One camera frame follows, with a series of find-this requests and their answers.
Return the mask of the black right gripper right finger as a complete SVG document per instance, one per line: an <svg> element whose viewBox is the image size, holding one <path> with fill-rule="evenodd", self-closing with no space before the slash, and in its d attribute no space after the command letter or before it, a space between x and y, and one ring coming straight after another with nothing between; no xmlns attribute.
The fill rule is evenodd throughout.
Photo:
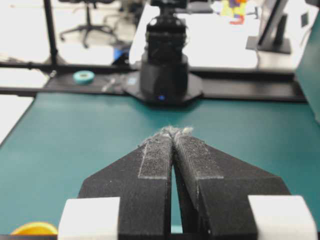
<svg viewBox="0 0 320 240"><path fill-rule="evenodd" d="M314 218L281 177L189 134L174 138L184 234L194 240L315 240Z"/></svg>

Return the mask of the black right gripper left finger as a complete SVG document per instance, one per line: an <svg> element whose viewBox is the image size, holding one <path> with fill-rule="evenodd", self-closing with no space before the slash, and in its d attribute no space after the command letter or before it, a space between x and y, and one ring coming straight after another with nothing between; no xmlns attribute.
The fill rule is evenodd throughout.
<svg viewBox="0 0 320 240"><path fill-rule="evenodd" d="M155 136L87 177L65 203L60 240L164 240L171 223L173 142Z"/></svg>

